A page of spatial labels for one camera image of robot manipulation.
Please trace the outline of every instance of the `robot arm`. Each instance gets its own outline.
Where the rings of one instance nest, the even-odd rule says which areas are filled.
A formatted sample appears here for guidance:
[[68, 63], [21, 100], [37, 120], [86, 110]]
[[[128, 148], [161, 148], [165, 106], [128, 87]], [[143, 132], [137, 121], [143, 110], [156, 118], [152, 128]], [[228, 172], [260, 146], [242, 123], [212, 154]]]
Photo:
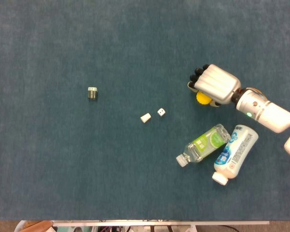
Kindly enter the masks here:
[[[200, 91], [219, 104], [233, 102], [236, 109], [276, 133], [290, 127], [290, 112], [267, 100], [255, 88], [241, 89], [240, 81], [214, 64], [197, 68], [188, 87]], [[285, 143], [290, 154], [290, 138]]]

